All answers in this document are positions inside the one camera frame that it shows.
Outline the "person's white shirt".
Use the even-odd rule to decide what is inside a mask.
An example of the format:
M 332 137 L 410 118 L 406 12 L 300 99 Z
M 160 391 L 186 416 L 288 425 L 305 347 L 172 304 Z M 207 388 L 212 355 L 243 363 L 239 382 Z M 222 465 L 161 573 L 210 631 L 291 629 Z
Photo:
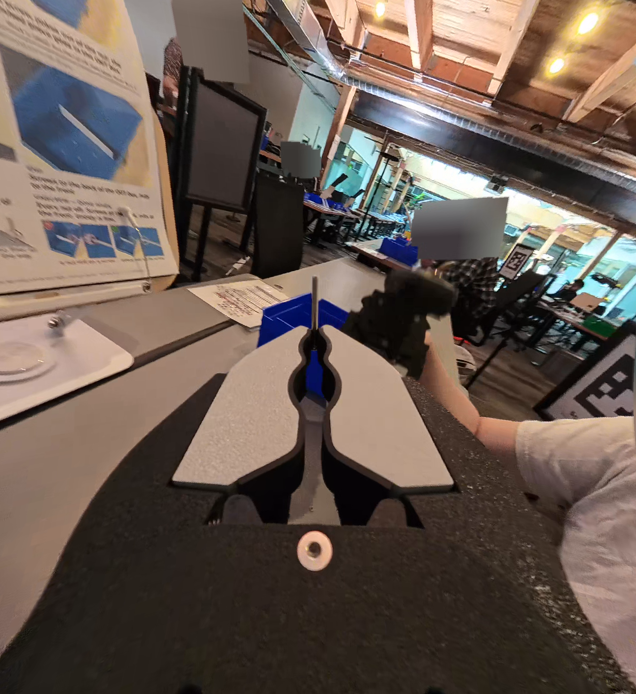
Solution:
M 636 685 L 633 417 L 527 421 L 516 461 L 531 492 L 565 508 L 559 559 L 584 614 Z

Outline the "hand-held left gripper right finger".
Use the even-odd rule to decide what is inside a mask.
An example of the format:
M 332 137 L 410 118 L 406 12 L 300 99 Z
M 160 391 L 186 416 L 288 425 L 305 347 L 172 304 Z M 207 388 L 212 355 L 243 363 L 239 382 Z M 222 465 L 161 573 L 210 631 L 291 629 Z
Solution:
M 400 371 L 335 327 L 320 329 L 323 481 L 340 525 L 368 525 L 377 506 L 447 494 L 454 479 Z

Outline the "person's right forearm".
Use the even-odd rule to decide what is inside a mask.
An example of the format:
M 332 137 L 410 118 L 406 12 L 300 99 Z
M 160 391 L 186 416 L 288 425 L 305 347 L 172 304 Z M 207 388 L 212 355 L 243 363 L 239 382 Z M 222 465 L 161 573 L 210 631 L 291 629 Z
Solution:
M 481 416 L 468 396 L 464 395 L 462 388 L 455 384 L 445 370 L 429 331 L 424 340 L 427 352 L 419 383 L 501 462 L 514 466 L 519 424 Z

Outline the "long office desk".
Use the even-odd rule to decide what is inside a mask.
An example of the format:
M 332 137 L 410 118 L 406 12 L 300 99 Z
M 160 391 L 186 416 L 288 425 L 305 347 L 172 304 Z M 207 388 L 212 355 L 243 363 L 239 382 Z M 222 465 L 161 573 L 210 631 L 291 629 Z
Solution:
M 306 192 L 303 195 L 304 241 L 319 248 L 326 244 L 344 245 L 357 231 L 363 216 L 359 210 Z

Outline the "printed paper sheet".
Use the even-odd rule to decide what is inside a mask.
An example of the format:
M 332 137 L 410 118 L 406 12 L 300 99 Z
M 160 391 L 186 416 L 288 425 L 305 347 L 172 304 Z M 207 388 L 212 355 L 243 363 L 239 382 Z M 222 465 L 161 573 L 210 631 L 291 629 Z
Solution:
M 206 284 L 188 289 L 224 317 L 249 330 L 261 326 L 264 310 L 288 300 L 288 296 L 262 280 Z

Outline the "metal ceiling duct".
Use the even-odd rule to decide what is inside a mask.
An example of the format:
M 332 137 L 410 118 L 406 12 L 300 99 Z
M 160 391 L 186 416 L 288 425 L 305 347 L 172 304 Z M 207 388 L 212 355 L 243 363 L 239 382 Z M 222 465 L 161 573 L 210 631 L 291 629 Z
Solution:
M 354 86 L 354 80 L 331 54 L 325 33 L 307 1 L 267 1 L 266 4 L 324 74 L 336 82 Z

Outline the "framed marker sign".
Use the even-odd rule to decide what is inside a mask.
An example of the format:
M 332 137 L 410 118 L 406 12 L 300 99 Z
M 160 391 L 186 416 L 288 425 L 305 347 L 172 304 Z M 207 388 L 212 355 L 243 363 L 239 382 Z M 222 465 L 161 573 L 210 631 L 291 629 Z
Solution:
M 524 244 L 513 246 L 503 264 L 498 270 L 503 280 L 513 281 L 521 272 L 528 260 L 532 257 L 534 249 Z
M 636 322 L 627 321 L 533 406 L 543 421 L 634 414 Z

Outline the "black framed board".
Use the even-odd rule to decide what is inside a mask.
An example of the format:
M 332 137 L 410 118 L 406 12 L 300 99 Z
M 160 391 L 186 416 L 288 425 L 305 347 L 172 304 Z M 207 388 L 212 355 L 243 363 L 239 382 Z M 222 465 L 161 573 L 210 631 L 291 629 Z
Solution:
M 251 208 L 266 110 L 235 89 L 183 66 L 171 185 L 181 267 L 199 282 L 213 210 Z

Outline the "white stand base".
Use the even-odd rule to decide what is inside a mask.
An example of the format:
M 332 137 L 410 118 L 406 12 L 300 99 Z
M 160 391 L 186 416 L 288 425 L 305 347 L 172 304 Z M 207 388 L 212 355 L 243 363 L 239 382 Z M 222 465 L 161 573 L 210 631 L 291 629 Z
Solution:
M 84 316 L 149 286 L 139 280 L 0 296 L 0 422 L 131 368 L 133 355 Z

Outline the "black office chair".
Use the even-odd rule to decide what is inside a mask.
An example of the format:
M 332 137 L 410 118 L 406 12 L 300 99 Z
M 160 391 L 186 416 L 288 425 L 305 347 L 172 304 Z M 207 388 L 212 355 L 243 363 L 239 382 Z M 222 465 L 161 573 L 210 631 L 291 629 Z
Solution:
M 300 269 L 303 261 L 303 188 L 261 176 L 255 187 L 251 273 L 262 280 Z
M 501 287 L 496 292 L 496 299 L 491 309 L 480 319 L 481 339 L 474 343 L 475 346 L 483 346 L 489 337 L 492 337 L 497 321 L 513 322 L 520 315 L 525 304 L 533 300 L 533 297 L 541 290 L 546 279 L 547 275 L 526 271 Z

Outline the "green box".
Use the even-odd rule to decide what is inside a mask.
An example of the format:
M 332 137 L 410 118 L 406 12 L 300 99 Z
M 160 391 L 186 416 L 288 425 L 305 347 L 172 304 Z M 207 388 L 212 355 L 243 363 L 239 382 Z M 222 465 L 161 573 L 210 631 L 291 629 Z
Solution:
M 590 334 L 596 335 L 600 339 L 608 339 L 618 329 L 618 325 L 594 314 L 586 317 L 582 323 L 582 326 Z

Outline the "blue plastic bin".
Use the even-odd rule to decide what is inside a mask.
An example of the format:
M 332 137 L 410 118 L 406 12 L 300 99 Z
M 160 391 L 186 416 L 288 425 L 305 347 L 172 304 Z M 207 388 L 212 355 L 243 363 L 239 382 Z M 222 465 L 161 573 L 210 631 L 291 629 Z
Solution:
M 418 262 L 418 247 L 404 237 L 383 237 L 378 252 L 401 265 L 413 267 Z
M 349 312 L 325 299 L 319 300 L 319 327 L 331 325 L 341 329 Z M 297 327 L 312 327 L 312 298 L 303 294 L 272 305 L 263 311 L 257 347 L 279 338 Z M 324 398 L 323 367 L 318 352 L 312 350 L 306 371 L 306 390 L 308 393 Z

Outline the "printed instruction sheet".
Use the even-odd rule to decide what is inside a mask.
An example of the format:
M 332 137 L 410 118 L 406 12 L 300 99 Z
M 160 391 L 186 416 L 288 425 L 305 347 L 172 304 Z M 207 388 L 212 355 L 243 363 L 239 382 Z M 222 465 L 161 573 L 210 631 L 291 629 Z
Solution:
M 0 1 L 0 296 L 178 272 L 123 1 Z

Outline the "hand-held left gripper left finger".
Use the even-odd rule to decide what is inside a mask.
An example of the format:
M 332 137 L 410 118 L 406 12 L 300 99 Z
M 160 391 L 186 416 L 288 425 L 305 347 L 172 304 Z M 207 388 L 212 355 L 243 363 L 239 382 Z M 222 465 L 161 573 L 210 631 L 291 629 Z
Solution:
M 291 523 L 307 467 L 302 401 L 312 336 L 309 327 L 293 328 L 228 371 L 172 485 L 246 496 L 263 523 Z

